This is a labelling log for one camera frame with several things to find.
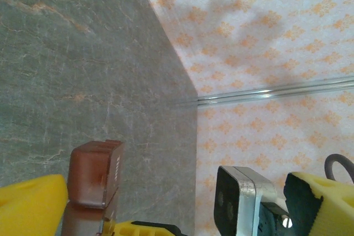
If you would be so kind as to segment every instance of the yellow plastic part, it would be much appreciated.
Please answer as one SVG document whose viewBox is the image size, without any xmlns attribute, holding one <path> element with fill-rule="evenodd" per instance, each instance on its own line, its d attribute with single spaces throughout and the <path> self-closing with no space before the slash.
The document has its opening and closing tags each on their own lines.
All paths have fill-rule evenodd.
<svg viewBox="0 0 354 236">
<path fill-rule="evenodd" d="M 117 223 L 114 228 L 114 236 L 173 236 L 165 228 L 147 227 L 132 224 L 132 221 Z"/>
<path fill-rule="evenodd" d="M 61 175 L 0 188 L 0 235 L 53 236 L 67 202 Z"/>
<path fill-rule="evenodd" d="M 354 186 L 304 172 L 292 172 L 307 182 L 323 202 L 309 236 L 354 235 Z"/>
</svg>

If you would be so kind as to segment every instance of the gray marble wall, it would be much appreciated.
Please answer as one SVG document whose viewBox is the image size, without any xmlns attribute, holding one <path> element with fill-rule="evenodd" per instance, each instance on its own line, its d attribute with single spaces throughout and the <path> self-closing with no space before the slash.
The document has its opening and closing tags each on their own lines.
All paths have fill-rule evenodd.
<svg viewBox="0 0 354 236">
<path fill-rule="evenodd" d="M 118 219 L 194 228 L 196 92 L 148 0 L 0 0 L 0 185 L 127 143 Z"/>
</svg>

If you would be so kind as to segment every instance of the patterned wallpaper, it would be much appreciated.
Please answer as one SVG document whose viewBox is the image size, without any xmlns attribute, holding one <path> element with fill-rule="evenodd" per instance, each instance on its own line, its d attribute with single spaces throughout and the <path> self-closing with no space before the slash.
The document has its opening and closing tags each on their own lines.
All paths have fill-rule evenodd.
<svg viewBox="0 0 354 236">
<path fill-rule="evenodd" d="M 324 177 L 332 153 L 354 161 L 353 106 L 350 90 L 200 108 L 195 235 L 217 234 L 212 213 L 219 165 L 251 167 L 282 195 L 290 171 Z M 334 169 L 338 180 L 351 183 L 343 168 Z"/>
<path fill-rule="evenodd" d="M 150 1 L 199 95 L 354 72 L 354 0 Z"/>
</svg>

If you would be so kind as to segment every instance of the gray marble tile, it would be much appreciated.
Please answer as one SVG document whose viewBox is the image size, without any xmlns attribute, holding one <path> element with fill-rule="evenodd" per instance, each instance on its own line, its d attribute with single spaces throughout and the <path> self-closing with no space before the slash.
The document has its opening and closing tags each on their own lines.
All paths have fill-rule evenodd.
<svg viewBox="0 0 354 236">
<path fill-rule="evenodd" d="M 194 230 L 196 92 L 148 0 L 0 0 L 0 185 L 126 145 L 118 220 Z"/>
</svg>

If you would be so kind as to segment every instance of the black cable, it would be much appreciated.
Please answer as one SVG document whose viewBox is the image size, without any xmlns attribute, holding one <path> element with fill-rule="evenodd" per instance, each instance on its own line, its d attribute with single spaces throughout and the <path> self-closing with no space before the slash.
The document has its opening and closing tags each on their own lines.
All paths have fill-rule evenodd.
<svg viewBox="0 0 354 236">
<path fill-rule="evenodd" d="M 331 154 L 325 160 L 325 174 L 330 180 L 336 181 L 333 175 L 333 163 L 340 163 L 349 173 L 350 178 L 354 183 L 354 163 L 347 157 L 341 154 Z"/>
</svg>

